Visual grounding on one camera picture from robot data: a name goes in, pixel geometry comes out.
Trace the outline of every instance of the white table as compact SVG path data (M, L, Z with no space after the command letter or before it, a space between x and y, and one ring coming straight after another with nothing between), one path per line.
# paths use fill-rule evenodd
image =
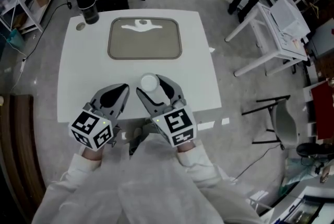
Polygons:
M244 73L275 57L288 59L290 61L282 66L266 72L266 75L268 76L282 71L283 69L286 69L296 63L307 60L307 55L302 42L298 40L297 45L295 45L292 41L287 39L278 29L275 20L270 13L270 8L261 3L256 4L247 18L237 28L235 28L235 30L225 39L225 41L229 42L247 24L251 25L258 45L264 54L259 59L235 71L235 76L243 75ZM266 36L261 29L261 26L265 26L271 35Z
M113 60L108 56L111 23L119 17L161 17L174 19L180 29L182 55L175 60ZM221 107L216 74L200 16L194 11L133 9L100 13L93 25L81 31L82 16L68 24L58 77L57 116L70 122L100 89L119 83L130 86L130 96L119 119L148 117L136 95L140 77L155 73L178 83L193 111ZM166 101L160 95L155 102Z

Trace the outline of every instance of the gray floor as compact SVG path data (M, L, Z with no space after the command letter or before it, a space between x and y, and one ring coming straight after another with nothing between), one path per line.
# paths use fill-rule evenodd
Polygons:
M42 25L45 26L54 8L65 0L53 0ZM71 157L79 145L67 133L66 124L60 124L56 118L56 99L58 70L67 23L70 17L77 16L79 10L75 0L74 7L68 10L63 6L54 14L45 31L38 48L29 58L24 73L14 93L29 93L34 96L34 128L39 162L46 184L58 180L67 169ZM294 117L301 140L306 136L307 114L304 111L302 88L304 76L301 67L292 75L286 69L271 77L266 77L265 68L258 67L241 77L234 77L233 72L260 56L255 37L250 28L246 28L231 42L224 38L238 25L236 15L230 16L227 7L232 0L129 0L130 8L168 8L194 10L200 13L209 46L214 49L212 60L216 70L222 108L195 113L197 123L215 121L214 127L199 131L199 137L211 160L222 167L230 176L238 176L251 162L260 157L273 145L251 145L254 138L269 138L272 134L265 132L270 127L267 111L248 116L241 112L256 106L258 98L291 95L289 110ZM25 53L31 52L39 32L25 36L27 41ZM19 75L22 56L11 48L6 48L2 60L2 92L10 91ZM282 60L272 61L269 65L279 65ZM229 124L221 125L224 118ZM121 127L126 136L131 134L141 121L122 122ZM277 189L284 173L284 159L288 150L279 147L268 154L245 172L238 180L240 190L247 196L259 198L270 204L277 198Z

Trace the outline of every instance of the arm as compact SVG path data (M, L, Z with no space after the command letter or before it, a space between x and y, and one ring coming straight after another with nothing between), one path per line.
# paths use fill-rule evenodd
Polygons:
M201 142L196 147L177 154L180 164L196 186L226 223L262 224L260 217L246 202L246 197L224 181L219 168L209 160Z
M86 148L82 156L74 154L71 164L61 180L47 187L32 224L50 223L68 196L80 187L86 178L100 166L101 157L102 149L94 152Z

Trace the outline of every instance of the white cloth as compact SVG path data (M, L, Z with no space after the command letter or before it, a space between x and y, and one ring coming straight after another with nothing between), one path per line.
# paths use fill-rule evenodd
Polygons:
M99 164L74 155L32 223L263 224L201 142L176 156L161 135L150 134L131 158L128 145L116 144Z

